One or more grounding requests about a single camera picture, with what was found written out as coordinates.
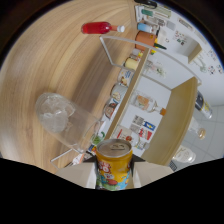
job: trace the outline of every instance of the can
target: can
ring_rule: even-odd
[[[120,82],[123,86],[129,86],[131,80],[134,76],[134,72],[128,71],[127,69],[121,69],[118,75],[118,82]]]
[[[204,100],[203,95],[199,91],[197,93],[195,107],[197,110],[202,112],[206,118],[212,118],[212,109],[209,106],[208,102]]]
[[[128,185],[132,147],[123,139],[107,139],[96,147],[102,186],[110,191],[124,190]]]
[[[113,98],[115,103],[120,103],[123,100],[127,90],[127,87],[121,86],[118,83],[113,86],[111,90],[111,97]]]

